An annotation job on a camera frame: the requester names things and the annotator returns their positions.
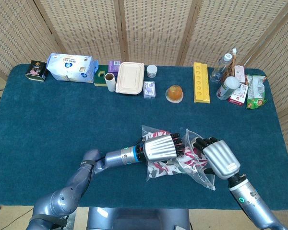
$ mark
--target green snack bag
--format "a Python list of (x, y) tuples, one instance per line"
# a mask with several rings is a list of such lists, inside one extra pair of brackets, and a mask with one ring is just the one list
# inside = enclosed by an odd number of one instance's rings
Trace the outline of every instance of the green snack bag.
[(249, 89), (248, 100), (246, 103), (247, 109), (257, 109), (267, 100), (264, 99), (264, 84), (265, 76), (262, 75), (247, 75)]

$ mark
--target blue tablecloth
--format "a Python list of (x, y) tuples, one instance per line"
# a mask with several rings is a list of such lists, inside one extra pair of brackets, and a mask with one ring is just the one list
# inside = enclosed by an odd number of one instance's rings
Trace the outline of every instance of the blue tablecloth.
[[(50, 74), (45, 82), (33, 81), (24, 76), (27, 68), (21, 64), (11, 71), (0, 102), (0, 204), (34, 204), (65, 185), (86, 151), (105, 154), (132, 146), (147, 125), (224, 139), (266, 203), (288, 208), (288, 154), (267, 81), (268, 102), (247, 110), (217, 99), (217, 84), (210, 84), (210, 104), (194, 103), (191, 67), (159, 66), (154, 99), (57, 81)], [(173, 84), (184, 92), (179, 104), (165, 98)], [(227, 181), (216, 178), (215, 184), (212, 191), (187, 175), (146, 182), (146, 164), (139, 163), (96, 175), (80, 205), (238, 209)]]

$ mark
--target purple box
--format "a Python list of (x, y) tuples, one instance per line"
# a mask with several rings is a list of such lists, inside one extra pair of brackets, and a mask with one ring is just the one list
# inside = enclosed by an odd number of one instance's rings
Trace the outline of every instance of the purple box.
[(114, 76), (117, 76), (117, 73), (119, 72), (119, 67), (120, 61), (109, 61), (108, 72), (113, 73)]

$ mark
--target clear plastic bag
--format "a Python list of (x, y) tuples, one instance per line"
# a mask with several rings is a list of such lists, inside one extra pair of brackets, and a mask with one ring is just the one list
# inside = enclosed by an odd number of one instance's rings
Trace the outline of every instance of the clear plastic bag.
[[(144, 141), (169, 134), (165, 130), (142, 126), (142, 137)], [(205, 156), (197, 149), (193, 149), (190, 141), (196, 137), (201, 137), (198, 134), (186, 129), (186, 133), (182, 138), (182, 143), (185, 146), (184, 155), (167, 162), (147, 162), (147, 181), (151, 178), (156, 178), (165, 175), (175, 175), (179, 173), (187, 174), (192, 177), (197, 183), (206, 188), (215, 190), (215, 176), (205, 174), (204, 169), (210, 168)]]

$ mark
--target yellow box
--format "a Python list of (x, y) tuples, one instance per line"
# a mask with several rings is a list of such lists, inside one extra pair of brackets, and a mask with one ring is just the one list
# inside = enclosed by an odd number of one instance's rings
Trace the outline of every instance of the yellow box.
[(194, 62), (193, 85), (194, 85), (194, 102), (210, 103), (207, 64)]

